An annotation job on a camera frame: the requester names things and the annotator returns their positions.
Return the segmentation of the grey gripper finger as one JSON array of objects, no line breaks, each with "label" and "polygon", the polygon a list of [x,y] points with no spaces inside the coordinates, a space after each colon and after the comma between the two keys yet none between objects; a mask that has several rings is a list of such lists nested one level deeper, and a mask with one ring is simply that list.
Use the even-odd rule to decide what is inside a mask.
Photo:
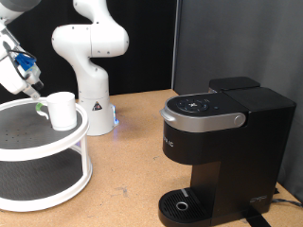
[{"label": "grey gripper finger", "polygon": [[31,86],[28,85],[24,90],[24,93],[30,96],[32,99],[37,100],[40,98],[40,94]]}]

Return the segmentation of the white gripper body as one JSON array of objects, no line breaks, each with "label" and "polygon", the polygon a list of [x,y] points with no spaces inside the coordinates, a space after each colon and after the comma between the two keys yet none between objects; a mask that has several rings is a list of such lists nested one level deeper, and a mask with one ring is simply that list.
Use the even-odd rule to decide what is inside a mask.
[{"label": "white gripper body", "polygon": [[25,70],[15,66],[9,56],[0,61],[0,83],[12,94],[26,93],[30,86],[24,80]]}]

